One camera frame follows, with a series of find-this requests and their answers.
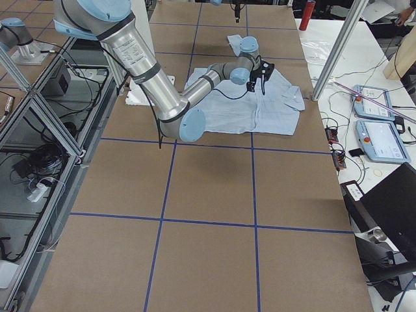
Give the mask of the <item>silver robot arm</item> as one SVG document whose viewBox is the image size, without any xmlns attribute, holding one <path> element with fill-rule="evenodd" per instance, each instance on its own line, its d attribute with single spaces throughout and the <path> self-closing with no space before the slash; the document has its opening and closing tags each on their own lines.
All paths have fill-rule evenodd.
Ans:
<svg viewBox="0 0 416 312">
<path fill-rule="evenodd" d="M 135 15 L 130 1 L 54 1 L 55 30 L 66 36 L 104 42 L 109 45 L 133 36 L 141 37 L 134 26 Z M 33 45 L 33 37 L 19 18 L 1 21 L 1 48 L 4 51 L 24 47 L 30 57 L 41 50 Z"/>
<path fill-rule="evenodd" d="M 158 109 L 162 135 L 184 142 L 198 140 L 205 131 L 205 114 L 197 104 L 223 80 L 245 85 L 261 66 L 257 40 L 240 43 L 236 61 L 213 64 L 184 92 L 179 93 L 157 62 L 135 26 L 130 1 L 54 1 L 58 32 L 109 45 L 144 93 Z"/>
</svg>

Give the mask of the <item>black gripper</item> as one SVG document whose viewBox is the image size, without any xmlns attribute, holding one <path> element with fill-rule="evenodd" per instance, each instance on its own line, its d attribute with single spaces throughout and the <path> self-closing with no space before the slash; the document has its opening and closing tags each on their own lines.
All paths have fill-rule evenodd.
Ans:
<svg viewBox="0 0 416 312">
<path fill-rule="evenodd" d="M 262 68 L 258 67 L 250 72 L 250 78 L 246 83 L 246 89 L 248 92 L 255 92 L 255 84 L 258 79 L 262 77 Z"/>
<path fill-rule="evenodd" d="M 244 8 L 243 0 L 231 0 L 231 8 L 234 10 L 235 21 L 239 22 L 241 17 L 241 9 Z"/>
</svg>

